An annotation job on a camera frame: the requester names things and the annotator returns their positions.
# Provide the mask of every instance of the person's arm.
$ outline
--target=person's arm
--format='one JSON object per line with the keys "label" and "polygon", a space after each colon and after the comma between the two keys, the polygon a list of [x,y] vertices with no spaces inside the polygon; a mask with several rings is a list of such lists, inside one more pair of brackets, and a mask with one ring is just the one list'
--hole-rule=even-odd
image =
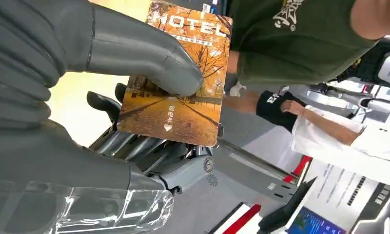
{"label": "person's arm", "polygon": [[363,38],[390,35],[390,0],[356,0],[350,19],[353,30]]}
{"label": "person's arm", "polygon": [[345,126],[342,126],[334,121],[328,120],[313,111],[306,109],[296,101],[287,100],[281,105],[283,112],[290,112],[297,116],[310,121],[312,124],[323,130],[331,137],[337,139],[345,145],[351,145],[361,133],[354,132]]}
{"label": "person's arm", "polygon": [[230,51],[227,72],[237,74],[241,83],[243,79],[251,83],[263,83],[263,79],[266,83],[291,83],[293,78],[296,84],[314,84],[324,76],[283,58],[237,51]]}

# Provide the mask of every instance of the robotic arm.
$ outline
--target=robotic arm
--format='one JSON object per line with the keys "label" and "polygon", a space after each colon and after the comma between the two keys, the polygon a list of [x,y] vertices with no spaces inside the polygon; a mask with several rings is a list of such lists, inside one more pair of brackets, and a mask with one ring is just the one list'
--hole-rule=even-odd
{"label": "robotic arm", "polygon": [[[73,203],[79,195],[125,203],[127,190],[164,190],[136,165],[78,146],[64,127],[48,120],[48,88],[67,71],[145,75],[181,96],[203,82],[176,39],[138,20],[86,0],[0,0],[0,233],[52,233],[62,216],[97,212],[87,202]],[[121,202],[120,210],[113,205],[104,214],[119,218],[102,222],[121,227]],[[147,202],[129,208],[147,210]]]}

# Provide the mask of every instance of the card with autumn trees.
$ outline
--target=card with autumn trees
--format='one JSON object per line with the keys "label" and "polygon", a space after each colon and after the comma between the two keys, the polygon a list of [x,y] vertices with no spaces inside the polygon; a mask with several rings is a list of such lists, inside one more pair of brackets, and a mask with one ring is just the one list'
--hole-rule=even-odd
{"label": "card with autumn trees", "polygon": [[214,146],[224,94],[232,19],[167,3],[151,4],[146,22],[175,37],[204,75],[192,96],[168,94],[143,76],[130,76],[118,128],[148,137]]}

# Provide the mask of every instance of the printed logo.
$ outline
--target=printed logo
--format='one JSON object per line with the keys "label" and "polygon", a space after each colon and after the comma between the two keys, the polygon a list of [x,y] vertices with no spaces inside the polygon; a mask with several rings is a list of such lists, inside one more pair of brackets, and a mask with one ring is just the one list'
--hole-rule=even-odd
{"label": "printed logo", "polygon": [[277,100],[279,97],[280,97],[280,95],[278,95],[278,94],[273,94],[273,95],[267,100],[267,102],[273,104],[273,103],[275,102],[275,100]]}
{"label": "printed logo", "polygon": [[218,178],[216,178],[214,174],[209,174],[207,177],[207,181],[213,187],[218,186]]}
{"label": "printed logo", "polygon": [[281,11],[273,17],[274,25],[281,28],[283,25],[290,27],[291,31],[295,31],[297,24],[297,10],[304,0],[287,0],[283,4]]}

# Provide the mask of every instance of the person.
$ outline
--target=person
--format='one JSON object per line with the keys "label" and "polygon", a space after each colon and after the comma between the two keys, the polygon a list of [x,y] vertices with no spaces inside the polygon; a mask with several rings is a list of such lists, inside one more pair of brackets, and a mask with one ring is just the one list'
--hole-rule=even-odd
{"label": "person", "polygon": [[390,128],[366,126],[283,96],[244,90],[224,105],[256,114],[292,134],[292,150],[390,185]]}
{"label": "person", "polygon": [[229,0],[227,15],[230,87],[328,81],[390,35],[390,0]]}

